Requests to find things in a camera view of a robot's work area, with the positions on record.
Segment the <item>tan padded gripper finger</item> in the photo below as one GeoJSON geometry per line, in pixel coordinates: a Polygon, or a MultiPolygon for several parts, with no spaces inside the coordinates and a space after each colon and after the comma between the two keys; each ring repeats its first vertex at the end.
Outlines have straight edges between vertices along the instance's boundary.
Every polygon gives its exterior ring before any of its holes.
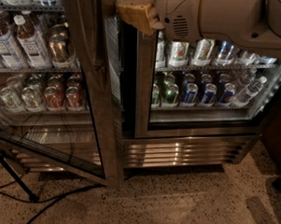
{"type": "Polygon", "coordinates": [[[117,0],[116,8],[120,17],[139,32],[153,35],[165,25],[159,20],[155,0],[117,0]]]}

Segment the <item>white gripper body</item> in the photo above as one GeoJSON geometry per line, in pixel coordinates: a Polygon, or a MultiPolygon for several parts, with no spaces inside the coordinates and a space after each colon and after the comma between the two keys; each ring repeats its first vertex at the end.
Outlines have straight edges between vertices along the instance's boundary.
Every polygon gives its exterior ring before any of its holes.
{"type": "Polygon", "coordinates": [[[165,24],[165,36],[174,42],[200,40],[201,0],[155,0],[158,17],[165,24]]]}

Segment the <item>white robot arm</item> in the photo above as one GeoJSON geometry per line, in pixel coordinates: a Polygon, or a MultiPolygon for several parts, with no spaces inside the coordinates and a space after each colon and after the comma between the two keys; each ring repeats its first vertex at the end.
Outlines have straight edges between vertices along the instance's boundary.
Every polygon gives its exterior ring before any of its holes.
{"type": "Polygon", "coordinates": [[[163,30],[174,41],[205,38],[281,59],[281,0],[117,0],[139,32],[163,30]]]}

